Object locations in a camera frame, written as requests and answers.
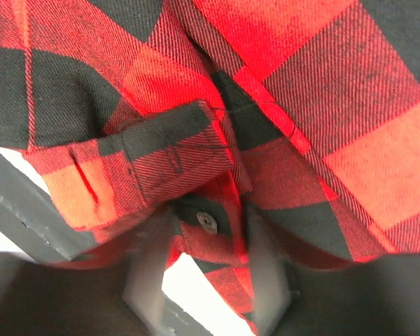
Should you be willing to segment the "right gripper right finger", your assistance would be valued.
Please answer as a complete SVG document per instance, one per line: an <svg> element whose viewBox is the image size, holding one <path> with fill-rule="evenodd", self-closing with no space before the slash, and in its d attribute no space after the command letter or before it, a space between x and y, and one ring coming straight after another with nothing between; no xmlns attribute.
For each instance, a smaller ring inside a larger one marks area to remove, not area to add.
<svg viewBox="0 0 420 336"><path fill-rule="evenodd" d="M311 269L279 253L252 206L246 233L259 335L420 335L420 254Z"/></svg>

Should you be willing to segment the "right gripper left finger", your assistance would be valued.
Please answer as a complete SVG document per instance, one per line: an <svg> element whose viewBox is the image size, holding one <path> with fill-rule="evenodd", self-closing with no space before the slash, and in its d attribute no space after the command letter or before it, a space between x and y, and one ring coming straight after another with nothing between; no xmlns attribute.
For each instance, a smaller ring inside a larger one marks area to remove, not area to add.
<svg viewBox="0 0 420 336"><path fill-rule="evenodd" d="M173 335L162 280L174 211L138 225L131 249L99 269L62 269L0 253L0 335Z"/></svg>

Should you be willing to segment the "red black plaid shirt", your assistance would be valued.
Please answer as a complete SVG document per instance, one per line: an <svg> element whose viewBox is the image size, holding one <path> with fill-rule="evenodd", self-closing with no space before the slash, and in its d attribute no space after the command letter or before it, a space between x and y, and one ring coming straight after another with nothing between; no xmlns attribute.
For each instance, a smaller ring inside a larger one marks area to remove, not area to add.
<svg viewBox="0 0 420 336"><path fill-rule="evenodd" d="M420 254L420 1L0 1L0 148L98 245L171 208L259 335L248 206L311 269Z"/></svg>

